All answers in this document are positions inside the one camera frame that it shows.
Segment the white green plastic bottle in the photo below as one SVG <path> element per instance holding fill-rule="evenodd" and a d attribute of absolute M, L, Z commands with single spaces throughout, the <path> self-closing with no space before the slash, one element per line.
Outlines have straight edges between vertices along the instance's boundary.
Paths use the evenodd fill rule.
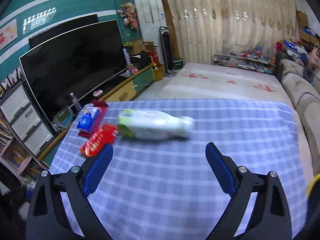
<path fill-rule="evenodd" d="M 188 139 L 195 120 L 162 111 L 125 109 L 119 112 L 117 127 L 122 136 L 140 140 Z"/>

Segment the yellow rimmed black trash bin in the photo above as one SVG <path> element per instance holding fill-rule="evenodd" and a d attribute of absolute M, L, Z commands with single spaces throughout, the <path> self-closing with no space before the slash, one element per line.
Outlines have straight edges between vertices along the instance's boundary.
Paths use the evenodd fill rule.
<path fill-rule="evenodd" d="M 319 180 L 320 174 L 316 174 L 307 187 L 308 210 L 306 220 L 309 220 L 319 207 Z"/>

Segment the red snack packet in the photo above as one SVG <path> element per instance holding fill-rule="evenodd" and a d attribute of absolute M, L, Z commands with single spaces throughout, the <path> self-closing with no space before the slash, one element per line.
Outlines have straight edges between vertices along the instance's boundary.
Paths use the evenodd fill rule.
<path fill-rule="evenodd" d="M 80 152 L 86 158 L 96 156 L 105 144 L 112 145 L 118 134 L 117 126 L 105 123 L 89 137 L 80 148 Z"/>

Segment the blue tissue pack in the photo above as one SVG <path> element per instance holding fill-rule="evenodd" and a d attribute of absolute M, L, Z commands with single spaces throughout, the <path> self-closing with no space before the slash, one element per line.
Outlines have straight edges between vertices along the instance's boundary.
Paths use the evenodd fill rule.
<path fill-rule="evenodd" d="M 93 133 L 101 115 L 102 110 L 100 107 L 86 107 L 83 116 L 78 122 L 77 129 L 80 132 Z"/>

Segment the white drawer unit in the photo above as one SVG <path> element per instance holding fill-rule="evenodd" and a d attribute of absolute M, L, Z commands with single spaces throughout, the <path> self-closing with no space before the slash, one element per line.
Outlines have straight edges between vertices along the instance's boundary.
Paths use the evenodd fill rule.
<path fill-rule="evenodd" d="M 54 133 L 41 117 L 27 90 L 23 81 L 13 85 L 1 99 L 1 111 L 17 141 L 38 158 L 54 140 Z"/>

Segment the blue checkered tablecloth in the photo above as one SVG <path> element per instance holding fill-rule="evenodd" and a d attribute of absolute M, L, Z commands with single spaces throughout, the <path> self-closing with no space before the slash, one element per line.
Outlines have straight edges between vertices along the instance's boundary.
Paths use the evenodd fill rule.
<path fill-rule="evenodd" d="M 103 122 L 123 109 L 154 109 L 189 116 L 188 140 L 141 141 L 117 137 L 113 158 L 89 202 L 114 239 L 205 239 L 225 207 L 205 156 L 213 142 L 251 172 L 277 172 L 290 209 L 293 234 L 305 223 L 306 183 L 293 110 L 260 100 L 111 102 Z"/>

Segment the clear water bottle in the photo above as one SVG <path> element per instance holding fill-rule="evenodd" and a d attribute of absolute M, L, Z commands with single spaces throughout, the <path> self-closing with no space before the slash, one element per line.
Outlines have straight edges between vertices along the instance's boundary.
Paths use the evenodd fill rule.
<path fill-rule="evenodd" d="M 80 104 L 78 98 L 74 95 L 74 93 L 70 93 L 70 96 L 71 96 L 72 103 L 73 103 L 74 107 L 76 108 L 77 112 L 80 112 L 82 107 L 81 107 L 81 104 Z"/>

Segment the beige sectional sofa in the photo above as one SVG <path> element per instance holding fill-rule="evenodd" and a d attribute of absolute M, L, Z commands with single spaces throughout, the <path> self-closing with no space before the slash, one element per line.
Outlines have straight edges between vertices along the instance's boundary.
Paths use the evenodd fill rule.
<path fill-rule="evenodd" d="M 316 175 L 319 173 L 319 70 L 283 59 L 279 63 L 277 78 L 302 123 L 311 154 L 313 175 Z"/>

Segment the floral floor mat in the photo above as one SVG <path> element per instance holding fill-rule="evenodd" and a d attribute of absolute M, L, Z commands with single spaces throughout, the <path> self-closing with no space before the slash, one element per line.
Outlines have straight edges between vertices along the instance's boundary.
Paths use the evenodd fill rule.
<path fill-rule="evenodd" d="M 291 105 L 273 75 L 197 63 L 185 64 L 174 77 L 154 82 L 136 99 L 255 99 Z"/>

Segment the black flat television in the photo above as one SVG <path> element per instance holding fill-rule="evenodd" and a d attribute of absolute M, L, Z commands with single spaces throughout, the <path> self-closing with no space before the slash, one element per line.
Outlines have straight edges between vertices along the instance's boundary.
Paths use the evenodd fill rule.
<path fill-rule="evenodd" d="M 57 35 L 20 57 L 37 105 L 49 122 L 73 93 L 82 105 L 94 90 L 126 68 L 116 20 L 89 24 Z"/>

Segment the low shelf with toys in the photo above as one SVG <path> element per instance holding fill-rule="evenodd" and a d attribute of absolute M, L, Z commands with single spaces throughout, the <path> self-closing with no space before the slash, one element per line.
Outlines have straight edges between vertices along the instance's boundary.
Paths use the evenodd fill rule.
<path fill-rule="evenodd" d="M 270 75 L 273 75 L 276 70 L 276 66 L 268 61 L 235 55 L 215 54 L 213 64 Z"/>

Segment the pile of plush toys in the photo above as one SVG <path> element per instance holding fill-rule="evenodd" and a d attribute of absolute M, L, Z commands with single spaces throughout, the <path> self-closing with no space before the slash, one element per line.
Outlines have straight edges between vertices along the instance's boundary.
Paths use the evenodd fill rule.
<path fill-rule="evenodd" d="M 279 81 L 286 73 L 294 73 L 313 83 L 319 74 L 319 35 L 304 26 L 299 29 L 296 40 L 279 40 L 275 65 L 273 74 Z"/>

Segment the cardboard box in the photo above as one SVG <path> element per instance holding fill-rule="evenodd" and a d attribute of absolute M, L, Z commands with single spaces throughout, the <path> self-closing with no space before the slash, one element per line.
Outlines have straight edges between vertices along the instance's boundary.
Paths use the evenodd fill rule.
<path fill-rule="evenodd" d="M 142 39 L 132 40 L 129 46 L 129 53 L 131 55 L 137 55 L 142 51 L 154 51 L 157 46 L 154 42 L 143 41 Z"/>

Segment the black tower fan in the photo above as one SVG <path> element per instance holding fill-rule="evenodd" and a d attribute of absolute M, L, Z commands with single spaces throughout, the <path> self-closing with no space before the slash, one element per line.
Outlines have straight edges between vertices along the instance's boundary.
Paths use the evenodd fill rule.
<path fill-rule="evenodd" d="M 165 77 L 174 77 L 176 75 L 174 58 L 171 51 L 171 43 L 169 36 L 169 29 L 165 26 L 160 26 L 159 34 L 161 38 L 161 45 L 163 51 L 163 59 L 165 65 Z"/>

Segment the beige lace curtain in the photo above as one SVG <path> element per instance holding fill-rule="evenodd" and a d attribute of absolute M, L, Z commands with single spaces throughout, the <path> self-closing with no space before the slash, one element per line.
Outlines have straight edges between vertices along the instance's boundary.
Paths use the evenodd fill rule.
<path fill-rule="evenodd" d="M 252 51 L 274 57 L 279 40 L 298 35 L 296 0 L 167 0 L 184 62 Z"/>

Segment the artificial flower bouquet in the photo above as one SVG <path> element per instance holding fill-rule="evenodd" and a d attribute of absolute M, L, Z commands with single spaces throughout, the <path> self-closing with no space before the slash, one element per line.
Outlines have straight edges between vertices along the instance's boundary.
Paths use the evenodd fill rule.
<path fill-rule="evenodd" d="M 138 19 L 136 6 L 131 2 L 123 2 L 117 10 L 119 16 L 123 19 L 124 25 L 131 29 L 138 28 Z"/>

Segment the white standing air conditioner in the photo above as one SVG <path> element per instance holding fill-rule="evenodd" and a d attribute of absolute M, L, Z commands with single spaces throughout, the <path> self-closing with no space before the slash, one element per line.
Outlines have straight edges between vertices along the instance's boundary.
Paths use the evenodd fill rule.
<path fill-rule="evenodd" d="M 145 42 L 153 42 L 157 47 L 160 64 L 164 64 L 161 37 L 159 29 L 166 27 L 162 0 L 133 0 L 136 6 L 140 32 Z"/>

